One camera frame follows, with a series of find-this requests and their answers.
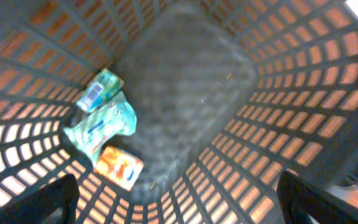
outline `laundry basket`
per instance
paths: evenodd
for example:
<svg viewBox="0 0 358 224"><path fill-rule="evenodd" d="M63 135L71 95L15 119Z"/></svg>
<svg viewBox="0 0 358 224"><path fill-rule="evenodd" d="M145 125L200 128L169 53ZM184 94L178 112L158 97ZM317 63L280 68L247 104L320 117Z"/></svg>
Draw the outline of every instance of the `laundry basket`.
<svg viewBox="0 0 358 224"><path fill-rule="evenodd" d="M145 161L131 192L62 132L103 67L139 118L111 140ZM357 162L358 0L0 0L0 208L70 173L78 223L283 223L281 171Z"/></svg>

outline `plastic basket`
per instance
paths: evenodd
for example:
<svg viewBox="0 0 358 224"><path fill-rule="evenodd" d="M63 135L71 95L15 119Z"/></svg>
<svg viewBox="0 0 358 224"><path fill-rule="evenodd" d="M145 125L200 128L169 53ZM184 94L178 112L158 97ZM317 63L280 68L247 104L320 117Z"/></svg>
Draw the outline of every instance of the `plastic basket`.
<svg viewBox="0 0 358 224"><path fill-rule="evenodd" d="M95 71L152 37L148 28L175 4L0 0L0 208L71 173L78 223L282 223L281 171L325 188L354 167L357 13L343 0L200 0L186 4L249 57L256 84L232 89L244 92L228 106L235 112L217 113L166 186L142 192L154 200L136 202L93 173L66 144L64 116ZM122 78L130 99L136 77Z"/></svg>

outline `trash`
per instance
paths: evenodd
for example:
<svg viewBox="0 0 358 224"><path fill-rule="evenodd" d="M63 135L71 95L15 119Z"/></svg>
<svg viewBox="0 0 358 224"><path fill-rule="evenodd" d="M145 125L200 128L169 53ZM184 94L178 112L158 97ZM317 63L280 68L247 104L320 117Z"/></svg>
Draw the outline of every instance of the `trash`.
<svg viewBox="0 0 358 224"><path fill-rule="evenodd" d="M104 68L99 72L76 104L83 111L92 113L96 108L103 106L111 100L123 84L123 80L107 68Z"/></svg>
<svg viewBox="0 0 358 224"><path fill-rule="evenodd" d="M91 113L73 128L64 132L78 150L84 152L95 166L101 146L116 134L130 136L136 129L136 115L123 92Z"/></svg>
<svg viewBox="0 0 358 224"><path fill-rule="evenodd" d="M123 189L131 191L143 166L143 162L135 156L107 146L96 164L95 171Z"/></svg>

